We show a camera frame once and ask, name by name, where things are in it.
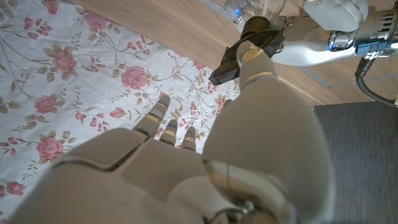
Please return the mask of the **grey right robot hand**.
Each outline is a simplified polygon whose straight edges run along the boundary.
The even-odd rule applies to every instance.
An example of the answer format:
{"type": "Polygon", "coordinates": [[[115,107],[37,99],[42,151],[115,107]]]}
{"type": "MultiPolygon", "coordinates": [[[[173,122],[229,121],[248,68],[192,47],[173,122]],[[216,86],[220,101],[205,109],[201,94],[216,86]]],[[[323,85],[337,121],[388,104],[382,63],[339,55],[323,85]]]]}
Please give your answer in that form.
{"type": "Polygon", "coordinates": [[[309,105],[251,42],[236,53],[240,94],[216,117],[202,153],[177,124],[155,139],[168,96],[132,129],[110,130],[60,158],[10,223],[328,223],[335,175],[309,105]]]}

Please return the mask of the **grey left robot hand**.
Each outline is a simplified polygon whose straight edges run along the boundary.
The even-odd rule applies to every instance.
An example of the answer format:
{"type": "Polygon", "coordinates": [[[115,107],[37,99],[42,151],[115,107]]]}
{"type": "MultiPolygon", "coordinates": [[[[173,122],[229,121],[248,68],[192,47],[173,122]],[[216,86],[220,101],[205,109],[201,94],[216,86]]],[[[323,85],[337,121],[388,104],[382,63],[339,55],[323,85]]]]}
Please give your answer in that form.
{"type": "Polygon", "coordinates": [[[397,55],[397,8],[369,14],[359,29],[351,32],[325,30],[313,19],[302,16],[285,32],[283,49],[272,57],[276,63],[312,66],[344,58],[366,60],[397,55]]]}

